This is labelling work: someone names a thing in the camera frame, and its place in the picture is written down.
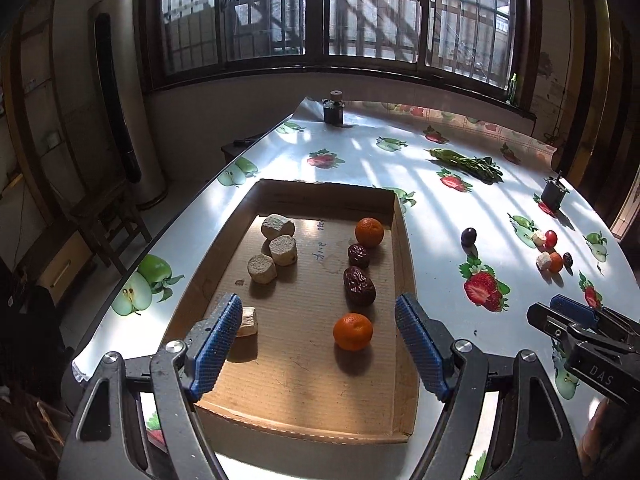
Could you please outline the person right hand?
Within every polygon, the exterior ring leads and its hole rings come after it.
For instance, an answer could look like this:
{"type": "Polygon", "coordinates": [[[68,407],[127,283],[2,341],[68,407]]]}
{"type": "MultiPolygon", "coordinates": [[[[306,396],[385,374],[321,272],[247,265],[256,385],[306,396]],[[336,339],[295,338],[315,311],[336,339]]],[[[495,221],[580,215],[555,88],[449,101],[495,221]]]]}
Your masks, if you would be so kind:
{"type": "Polygon", "coordinates": [[[597,458],[600,455],[602,420],[609,405],[610,401],[608,399],[603,399],[599,403],[597,409],[594,411],[590,421],[588,422],[584,435],[580,438],[578,443],[578,457],[580,460],[580,466],[582,466],[582,474],[585,477],[590,474],[597,458]]]}

